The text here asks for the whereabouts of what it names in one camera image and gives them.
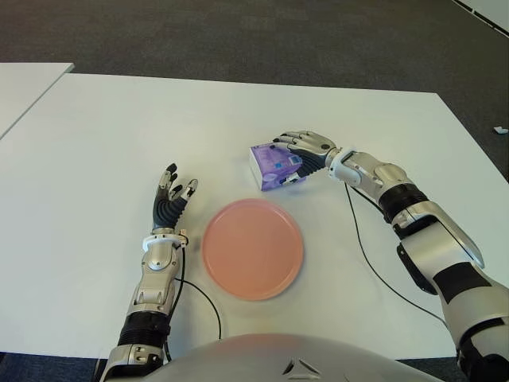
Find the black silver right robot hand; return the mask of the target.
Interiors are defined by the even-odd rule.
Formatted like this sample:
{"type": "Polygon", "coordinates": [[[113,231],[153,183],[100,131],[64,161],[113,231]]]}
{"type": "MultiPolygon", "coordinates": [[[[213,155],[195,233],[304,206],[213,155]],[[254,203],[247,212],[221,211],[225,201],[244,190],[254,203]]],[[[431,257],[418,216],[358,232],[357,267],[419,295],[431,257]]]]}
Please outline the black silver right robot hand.
{"type": "Polygon", "coordinates": [[[273,140],[272,146],[289,151],[301,159],[300,167],[280,181],[281,185],[295,183],[326,168],[339,153],[336,144],[313,131],[289,131],[273,140]]]}

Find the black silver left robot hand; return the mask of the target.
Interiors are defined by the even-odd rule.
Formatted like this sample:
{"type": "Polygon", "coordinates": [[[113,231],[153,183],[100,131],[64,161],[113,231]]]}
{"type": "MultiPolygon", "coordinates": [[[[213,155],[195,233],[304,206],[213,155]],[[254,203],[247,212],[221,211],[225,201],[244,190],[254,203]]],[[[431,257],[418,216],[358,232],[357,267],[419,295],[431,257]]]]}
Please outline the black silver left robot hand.
{"type": "Polygon", "coordinates": [[[196,192],[197,179],[192,179],[186,186],[173,186],[177,177],[175,163],[168,165],[161,175],[153,201],[153,233],[168,230],[173,232],[190,198],[196,192]]]}

